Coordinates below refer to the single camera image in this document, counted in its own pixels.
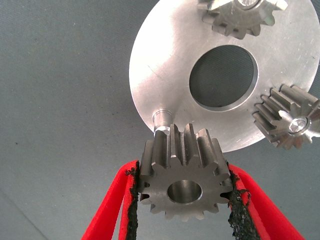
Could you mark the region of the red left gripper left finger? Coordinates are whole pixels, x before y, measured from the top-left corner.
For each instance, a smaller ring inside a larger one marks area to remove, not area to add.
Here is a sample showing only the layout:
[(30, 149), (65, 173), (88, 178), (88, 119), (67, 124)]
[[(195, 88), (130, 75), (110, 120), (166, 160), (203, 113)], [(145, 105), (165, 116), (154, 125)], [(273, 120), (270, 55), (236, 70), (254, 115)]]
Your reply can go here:
[(83, 234), (83, 240), (112, 239), (118, 217), (120, 217), (118, 239), (136, 239), (139, 170), (137, 160), (128, 162), (119, 169)]

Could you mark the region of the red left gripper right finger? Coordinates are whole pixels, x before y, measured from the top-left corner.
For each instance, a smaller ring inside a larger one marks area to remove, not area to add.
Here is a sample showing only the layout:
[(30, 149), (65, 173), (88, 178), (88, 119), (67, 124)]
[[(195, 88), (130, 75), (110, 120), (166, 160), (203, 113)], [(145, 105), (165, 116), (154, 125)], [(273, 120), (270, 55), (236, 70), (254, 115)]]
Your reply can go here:
[(233, 191), (228, 219), (237, 240), (303, 240), (304, 237), (243, 169), (228, 164)]

